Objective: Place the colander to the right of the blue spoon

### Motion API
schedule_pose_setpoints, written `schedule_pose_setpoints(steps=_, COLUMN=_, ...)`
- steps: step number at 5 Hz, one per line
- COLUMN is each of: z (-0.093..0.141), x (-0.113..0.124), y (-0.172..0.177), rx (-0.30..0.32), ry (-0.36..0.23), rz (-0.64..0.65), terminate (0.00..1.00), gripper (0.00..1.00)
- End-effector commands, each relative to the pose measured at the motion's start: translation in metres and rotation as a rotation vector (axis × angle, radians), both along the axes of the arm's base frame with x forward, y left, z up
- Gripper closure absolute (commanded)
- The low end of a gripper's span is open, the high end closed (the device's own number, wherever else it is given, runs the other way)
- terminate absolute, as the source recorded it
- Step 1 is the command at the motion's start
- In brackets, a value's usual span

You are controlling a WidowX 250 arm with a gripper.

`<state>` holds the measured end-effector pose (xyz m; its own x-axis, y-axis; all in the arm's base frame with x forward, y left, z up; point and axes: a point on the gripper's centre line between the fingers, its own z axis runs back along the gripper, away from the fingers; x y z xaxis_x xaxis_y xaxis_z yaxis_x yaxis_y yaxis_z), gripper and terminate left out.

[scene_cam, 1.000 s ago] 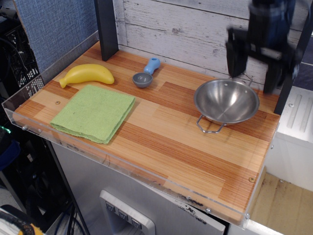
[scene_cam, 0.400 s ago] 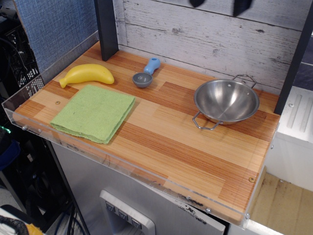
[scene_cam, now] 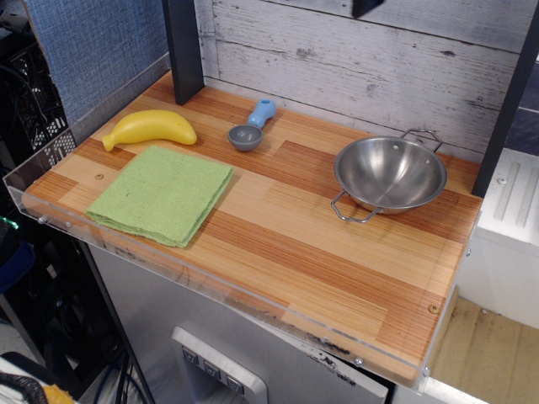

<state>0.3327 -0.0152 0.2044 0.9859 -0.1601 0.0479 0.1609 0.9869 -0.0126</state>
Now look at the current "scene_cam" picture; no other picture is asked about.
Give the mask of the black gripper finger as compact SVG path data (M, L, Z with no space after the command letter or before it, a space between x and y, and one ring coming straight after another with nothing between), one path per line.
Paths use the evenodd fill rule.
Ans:
M384 0L353 0L352 17L359 19L384 3Z

